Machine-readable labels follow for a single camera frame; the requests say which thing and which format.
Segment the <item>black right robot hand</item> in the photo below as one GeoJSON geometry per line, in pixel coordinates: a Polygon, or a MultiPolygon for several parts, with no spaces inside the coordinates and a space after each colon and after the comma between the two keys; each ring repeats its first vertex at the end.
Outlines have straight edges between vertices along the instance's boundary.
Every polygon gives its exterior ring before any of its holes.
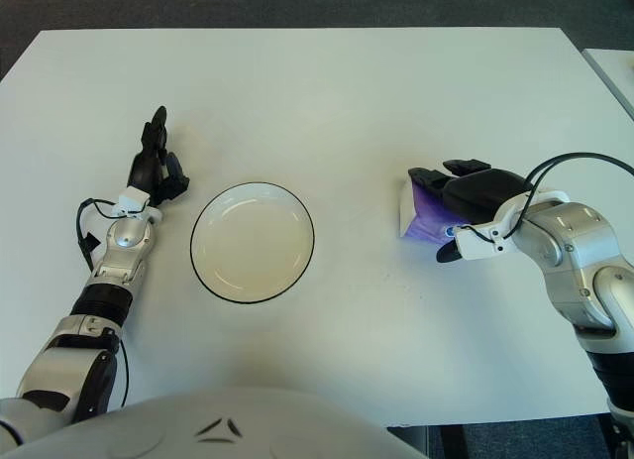
{"type": "Polygon", "coordinates": [[[445,264],[463,257],[456,235],[465,232],[479,245],[493,247],[508,228],[487,228],[502,204],[532,188],[524,177],[471,160],[443,163],[446,173],[412,168],[406,192],[411,197],[413,219],[401,233],[440,245],[436,261],[445,264]]]}

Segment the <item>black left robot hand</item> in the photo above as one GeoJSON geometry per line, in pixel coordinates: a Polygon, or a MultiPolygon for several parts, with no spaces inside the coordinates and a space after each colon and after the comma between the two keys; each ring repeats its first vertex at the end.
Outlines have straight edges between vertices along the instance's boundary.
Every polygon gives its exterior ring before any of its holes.
{"type": "Polygon", "coordinates": [[[127,182],[127,186],[147,193],[152,207],[174,200],[189,186],[178,157],[167,150],[166,117],[166,108],[160,106],[153,119],[145,123],[142,150],[133,159],[127,182]]]}

